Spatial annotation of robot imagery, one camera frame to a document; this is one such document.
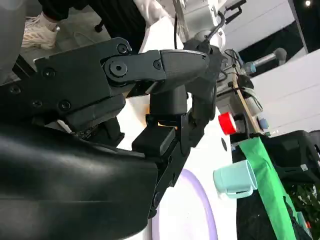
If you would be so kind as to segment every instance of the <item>black pants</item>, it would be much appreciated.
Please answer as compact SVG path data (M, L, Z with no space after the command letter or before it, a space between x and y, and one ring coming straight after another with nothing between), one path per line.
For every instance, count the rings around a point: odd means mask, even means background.
M43 13L60 21L68 18L69 9L90 5L101 17L110 37L126 39L137 52L145 36L146 22L133 0L39 0Z

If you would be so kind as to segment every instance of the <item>purple ring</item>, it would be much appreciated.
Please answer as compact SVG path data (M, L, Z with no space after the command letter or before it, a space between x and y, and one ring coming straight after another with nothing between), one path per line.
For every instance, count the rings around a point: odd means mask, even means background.
M209 229L209 239L218 240L214 214L212 212L211 205L204 187L201 185L198 178L191 171L187 169L182 169L180 176L189 180L189 182L192 184L193 188L195 189L196 193L198 194L198 196L202 201L202 205L205 210L206 222L208 224L208 229ZM160 240L159 214L160 214L160 211L158 208L157 214L152 219L152 240Z

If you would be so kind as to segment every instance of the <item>gray floor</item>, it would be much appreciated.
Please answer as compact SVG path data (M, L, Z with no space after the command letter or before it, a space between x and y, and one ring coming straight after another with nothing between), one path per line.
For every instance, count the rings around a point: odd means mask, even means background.
M94 29L100 20L100 17L88 8L83 11L73 9L68 19L58 24L60 32L57 34L56 45L53 49L22 48L21 55L32 67L35 67L34 59L109 40L110 36L105 28L100 33Z

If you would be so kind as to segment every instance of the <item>red cap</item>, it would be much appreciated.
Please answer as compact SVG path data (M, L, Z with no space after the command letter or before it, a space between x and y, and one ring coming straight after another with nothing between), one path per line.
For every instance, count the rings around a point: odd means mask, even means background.
M225 135L231 135L237 132L235 120L230 112L219 115L218 120Z

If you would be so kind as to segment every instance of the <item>wooden stick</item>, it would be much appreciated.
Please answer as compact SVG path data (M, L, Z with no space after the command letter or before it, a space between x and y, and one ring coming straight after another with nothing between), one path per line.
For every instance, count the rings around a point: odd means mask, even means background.
M233 74L232 83L233 83L233 87L234 87L235 89L237 89L237 88L239 87L239 86L238 86L238 82L237 82L237 78L238 78L238 76L237 76L236 74ZM261 130L260 130L258 124L256 123L256 121L253 120L253 117L252 117L252 115L251 115L251 112L250 112L250 110L249 110L249 108L248 108L248 105L247 105L247 103L246 103L246 101L245 101L245 98L244 98L244 96L242 95L240 89L237 89L237 90L236 90L236 93L237 93L238 96L239 96L239 99L240 99L240 101L241 101L241 103L242 103L242 105L243 105L243 107L244 107L244 111L245 111L245 113L246 113L249 121L251 122L254 131L255 131L256 133L261 133Z

